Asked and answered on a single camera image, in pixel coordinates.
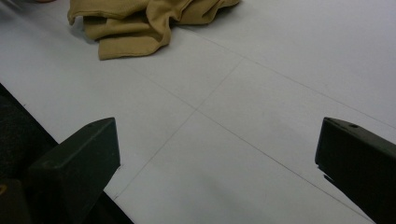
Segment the tan cloth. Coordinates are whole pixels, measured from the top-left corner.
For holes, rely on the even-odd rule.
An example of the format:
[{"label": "tan cloth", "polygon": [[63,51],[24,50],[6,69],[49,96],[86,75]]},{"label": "tan cloth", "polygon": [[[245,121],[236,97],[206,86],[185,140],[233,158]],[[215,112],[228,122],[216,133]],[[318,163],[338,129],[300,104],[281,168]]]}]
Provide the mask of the tan cloth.
[{"label": "tan cloth", "polygon": [[170,22],[206,24],[239,0],[70,0],[73,25],[84,17],[87,37],[98,39],[101,60],[143,56],[169,44]]}]

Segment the beige fabric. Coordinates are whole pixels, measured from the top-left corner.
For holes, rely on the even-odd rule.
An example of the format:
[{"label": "beige fabric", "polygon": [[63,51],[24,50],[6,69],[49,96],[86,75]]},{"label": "beige fabric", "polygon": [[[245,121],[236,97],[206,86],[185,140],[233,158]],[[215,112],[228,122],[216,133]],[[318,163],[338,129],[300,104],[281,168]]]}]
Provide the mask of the beige fabric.
[{"label": "beige fabric", "polygon": [[239,0],[70,0],[73,25],[84,17],[87,37],[99,40],[101,60],[143,56],[169,44],[169,23],[210,23],[221,7]]}]

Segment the fabric fold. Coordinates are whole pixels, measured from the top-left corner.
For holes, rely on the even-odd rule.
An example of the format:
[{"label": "fabric fold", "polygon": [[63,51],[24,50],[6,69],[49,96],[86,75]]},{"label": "fabric fold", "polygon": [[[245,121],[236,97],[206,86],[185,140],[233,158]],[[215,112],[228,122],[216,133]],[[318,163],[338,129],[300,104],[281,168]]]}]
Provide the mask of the fabric fold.
[{"label": "fabric fold", "polygon": [[70,0],[71,25],[82,16],[88,38],[99,41],[99,59],[149,55],[171,40],[170,22],[206,24],[239,0]]}]

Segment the white surface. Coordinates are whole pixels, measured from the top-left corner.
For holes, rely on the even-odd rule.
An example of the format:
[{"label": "white surface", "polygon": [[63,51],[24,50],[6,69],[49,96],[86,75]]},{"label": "white surface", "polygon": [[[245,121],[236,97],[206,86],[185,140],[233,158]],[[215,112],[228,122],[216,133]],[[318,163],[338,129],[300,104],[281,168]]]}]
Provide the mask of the white surface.
[{"label": "white surface", "polygon": [[396,142],[396,4],[246,0],[99,62],[68,2],[0,2],[0,82],[59,142],[115,117],[136,224],[369,223],[314,163],[323,117]]}]

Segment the black corner piece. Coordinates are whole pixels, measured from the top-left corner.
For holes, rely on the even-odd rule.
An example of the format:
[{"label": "black corner piece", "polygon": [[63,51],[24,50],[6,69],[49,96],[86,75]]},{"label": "black corner piece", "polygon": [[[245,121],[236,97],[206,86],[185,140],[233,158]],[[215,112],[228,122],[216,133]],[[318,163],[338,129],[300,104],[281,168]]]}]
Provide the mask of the black corner piece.
[{"label": "black corner piece", "polygon": [[116,121],[90,123],[29,167],[46,223],[81,223],[120,166]]},{"label": "black corner piece", "polygon": [[375,223],[396,223],[394,144],[356,124],[325,118],[315,161]]}]

